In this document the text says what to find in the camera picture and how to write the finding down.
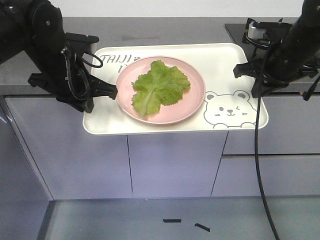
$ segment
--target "black tape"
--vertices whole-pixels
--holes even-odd
[[[163,219],[164,223],[181,223],[181,219]]]
[[[206,230],[207,232],[210,232],[210,228],[209,227],[203,226],[203,225],[201,225],[199,223],[196,223],[194,226],[198,227],[198,228],[201,228],[203,230]]]

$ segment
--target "bear ear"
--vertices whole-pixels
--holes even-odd
[[[249,93],[247,93],[246,91],[243,91],[243,90],[235,91],[233,95],[240,97],[240,98],[247,100],[247,101],[250,99]]]
[[[216,94],[215,92],[213,91],[207,91],[205,93],[205,97],[204,97],[204,100],[208,103],[211,99],[217,97],[218,94]]]

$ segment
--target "round plate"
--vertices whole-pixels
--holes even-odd
[[[188,77],[190,89],[176,104],[161,105],[159,113],[141,117],[132,106],[132,97],[137,93],[132,83],[139,75],[146,74],[151,69],[150,64],[157,60],[163,61],[168,67],[177,66]],[[202,105],[206,94],[205,82],[198,71],[188,63],[168,56],[146,57],[133,62],[120,73],[116,87],[118,89],[116,100],[125,113],[138,121],[158,125],[173,124],[190,117]]]

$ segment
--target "drawer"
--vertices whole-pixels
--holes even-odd
[[[259,162],[266,196],[320,194],[320,155],[260,156]],[[260,196],[254,157],[223,158],[213,196]]]
[[[320,96],[264,97],[269,123],[259,130],[260,154],[320,153]],[[224,154],[254,154],[254,131],[230,131]]]

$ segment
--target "black wire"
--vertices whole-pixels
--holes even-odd
[[[93,53],[88,52],[88,51],[85,51],[84,53],[90,55],[91,57],[93,57],[93,58],[95,58],[95,59],[97,59],[97,60],[99,61],[100,65],[94,65],[94,64],[88,62],[87,60],[85,60],[82,56],[78,55],[78,58],[81,59],[82,62],[84,62],[84,63],[87,64],[88,66],[90,66],[90,67],[92,67],[92,68],[96,68],[96,69],[99,69],[99,68],[102,68],[102,67],[103,67],[104,62],[103,62],[98,56],[96,56],[96,55],[94,55]]]
[[[266,200],[264,187],[262,184],[260,164],[259,164],[259,151],[258,151],[258,132],[259,132],[259,119],[260,119],[260,108],[261,108],[261,98],[262,98],[261,97],[262,81],[263,81],[263,76],[264,76],[263,74],[264,74],[264,69],[265,69],[265,65],[266,65],[266,60],[267,60],[268,53],[270,52],[270,49],[271,49],[271,46],[268,47],[268,50],[264,56],[264,59],[262,61],[260,76],[257,79],[257,81],[260,81],[260,85],[259,85],[260,88],[259,88],[259,97],[257,99],[257,110],[256,110],[255,129],[254,129],[254,160],[255,160],[255,170],[256,170],[256,175],[257,175],[257,180],[258,180],[258,185],[259,185],[259,190],[260,190],[264,210],[265,210],[266,216],[268,218],[270,227],[272,229],[274,238],[276,240],[280,240],[278,232],[277,232],[275,224],[274,224],[274,221],[273,221],[271,214],[270,214],[270,210],[269,210],[269,206],[268,206],[268,203]]]
[[[248,41],[249,43],[251,43],[253,46],[255,46],[255,47],[258,48],[258,49],[267,50],[267,49],[269,48],[269,46],[270,46],[269,44],[262,44],[262,43],[260,43],[260,42],[258,42],[258,41],[253,40],[252,38],[250,38],[250,37],[248,36],[247,33],[245,34],[245,38],[247,39],[247,41]]]
[[[303,65],[303,67],[307,68],[307,69],[320,69],[320,66],[318,65],[311,65],[311,64],[305,64]]]
[[[302,93],[303,100],[308,101],[310,99],[312,94],[315,92],[319,81],[320,81],[320,75],[315,79],[313,84],[309,87],[308,91],[305,91],[304,93]]]
[[[74,88],[74,85],[72,83],[72,77],[71,77],[71,66],[70,66],[70,52],[68,49],[65,49],[65,51],[63,52],[64,58],[65,58],[65,65],[66,65],[66,76],[67,76],[67,83],[69,86],[69,89],[71,91],[71,94],[80,101],[84,101],[88,98],[88,95],[90,94],[90,85],[87,79],[86,74],[80,72],[80,74],[82,74],[82,79],[83,79],[83,84],[85,87],[85,92],[83,94],[79,94],[77,93],[77,91]]]

